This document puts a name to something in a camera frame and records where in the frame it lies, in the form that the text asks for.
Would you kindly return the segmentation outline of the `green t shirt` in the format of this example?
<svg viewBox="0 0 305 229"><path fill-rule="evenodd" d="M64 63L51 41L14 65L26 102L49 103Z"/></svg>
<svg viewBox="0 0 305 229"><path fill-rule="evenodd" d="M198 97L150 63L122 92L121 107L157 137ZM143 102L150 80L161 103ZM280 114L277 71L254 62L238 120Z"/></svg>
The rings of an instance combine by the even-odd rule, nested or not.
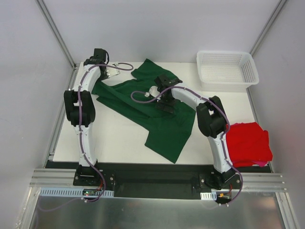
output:
<svg viewBox="0 0 305 229"><path fill-rule="evenodd" d="M96 82L92 93L98 96L98 102L148 130L145 146L176 163L191 136L195 111L185 103L176 101L174 112L168 113L157 109L155 102L140 104L132 100L143 101L142 94L131 95L134 91L148 91L155 84L154 80L163 74L171 80L176 78L171 71L146 59L132 71L132 80L114 86Z"/></svg>

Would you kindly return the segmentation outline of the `white plastic basket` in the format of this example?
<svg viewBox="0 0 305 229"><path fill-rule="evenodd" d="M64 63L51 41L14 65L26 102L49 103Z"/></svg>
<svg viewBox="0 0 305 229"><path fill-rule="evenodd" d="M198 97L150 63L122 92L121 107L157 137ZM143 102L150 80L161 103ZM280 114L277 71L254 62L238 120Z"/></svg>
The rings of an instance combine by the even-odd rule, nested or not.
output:
<svg viewBox="0 0 305 229"><path fill-rule="evenodd" d="M239 93L259 83L256 65L247 52L199 51L196 63L204 91Z"/></svg>

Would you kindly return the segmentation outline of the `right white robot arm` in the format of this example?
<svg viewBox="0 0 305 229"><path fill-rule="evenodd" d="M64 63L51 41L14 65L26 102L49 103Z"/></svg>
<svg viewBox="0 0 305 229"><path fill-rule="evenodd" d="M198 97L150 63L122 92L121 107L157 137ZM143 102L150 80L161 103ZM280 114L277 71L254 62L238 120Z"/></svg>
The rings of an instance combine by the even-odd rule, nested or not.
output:
<svg viewBox="0 0 305 229"><path fill-rule="evenodd" d="M225 141L230 129L229 122L220 98L205 98L185 87L179 78L171 80L164 74L158 76L154 82L157 92L153 96L157 98L158 109L173 113L174 105L180 101L196 111L199 130L208 138L214 159L213 173L204 182L208 187L217 190L226 188L231 184L235 170L232 168L233 163Z"/></svg>

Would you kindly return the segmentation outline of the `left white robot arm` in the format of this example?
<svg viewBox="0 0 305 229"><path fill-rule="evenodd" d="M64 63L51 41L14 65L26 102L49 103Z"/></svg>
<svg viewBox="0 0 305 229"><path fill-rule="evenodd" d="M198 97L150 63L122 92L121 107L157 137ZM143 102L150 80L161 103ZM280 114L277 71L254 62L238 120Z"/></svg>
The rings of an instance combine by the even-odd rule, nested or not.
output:
<svg viewBox="0 0 305 229"><path fill-rule="evenodd" d="M72 89L64 92L66 117L77 136L81 167L92 167L97 163L92 136L96 111L91 94L97 80L107 76L108 62L108 52L95 48L93 56L83 63L83 76Z"/></svg>

